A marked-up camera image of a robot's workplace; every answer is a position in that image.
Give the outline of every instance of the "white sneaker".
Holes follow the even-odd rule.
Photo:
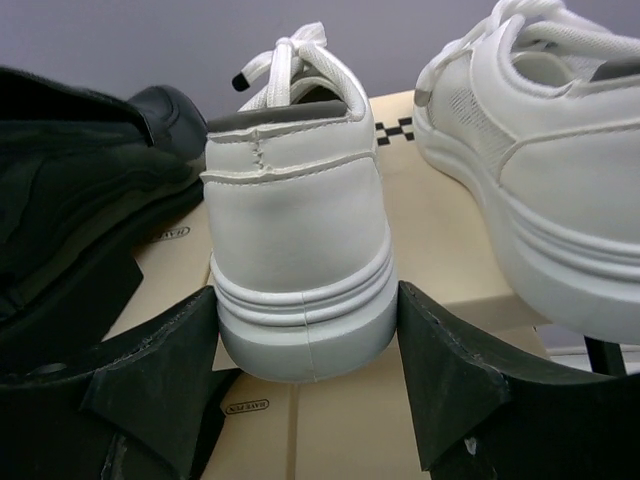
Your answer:
[[[234,79],[243,88],[270,72],[268,85],[209,124],[202,179],[221,336],[266,380],[355,370],[395,331],[371,107],[325,45],[321,23],[278,40]]]
[[[640,343],[639,40],[558,0],[501,1],[422,71],[413,121],[425,159],[484,210],[526,302]]]

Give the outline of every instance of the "white rubber sole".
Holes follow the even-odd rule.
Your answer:
[[[418,150],[462,183],[483,212],[498,264],[534,310],[583,335],[640,343],[640,245],[570,231],[510,196],[476,154],[414,110]]]
[[[333,285],[253,292],[229,282],[212,260],[220,335],[231,359],[269,381],[315,382],[375,359],[393,338],[398,280],[389,232],[365,268]]]

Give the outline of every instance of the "wall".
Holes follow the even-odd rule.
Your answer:
[[[579,13],[640,35],[637,0],[569,0]],[[0,59],[127,97],[172,84],[208,117],[255,92],[231,78],[303,23],[325,23],[330,49],[370,95],[413,87],[442,46],[490,13],[493,0],[0,0]]]

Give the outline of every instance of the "black and white checkered strip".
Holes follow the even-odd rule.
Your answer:
[[[383,122],[376,123],[378,146],[390,145],[391,137],[396,135],[404,136],[407,142],[413,140],[413,125],[411,125],[411,117],[399,118],[398,126],[396,127],[387,127]]]

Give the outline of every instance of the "shoelace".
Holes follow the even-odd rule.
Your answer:
[[[233,79],[233,86],[238,91],[246,90],[258,77],[270,71],[266,87],[267,107],[289,105],[291,79],[304,70],[305,63],[313,65],[332,79],[332,70],[323,68],[326,45],[327,37],[322,23],[304,25],[291,37],[279,39],[274,50],[263,52],[247,63]]]
[[[523,37],[521,39],[523,41],[528,40],[533,43],[536,40],[536,35],[547,33],[571,43],[571,36],[567,35],[566,32],[557,26],[564,25],[572,27],[573,30],[579,29],[591,32],[589,35],[583,35],[581,40],[584,41],[584,38],[593,38],[593,46],[597,46],[597,41],[601,40],[603,36],[606,36],[609,43],[615,43],[617,41],[620,49],[640,51],[640,42],[636,42],[635,39],[626,39],[625,37],[617,37],[611,34],[603,26],[567,10],[562,0],[500,0],[489,17],[478,23],[461,39],[448,43],[442,52],[429,62],[422,72],[422,78],[419,83],[424,85],[427,91],[430,91],[434,86],[440,68],[449,59],[465,48],[484,40],[498,30],[505,21],[518,14],[525,18],[542,16],[549,20],[549,22],[544,22],[544,25],[540,24],[537,28],[534,28],[536,25],[529,27],[526,38]]]

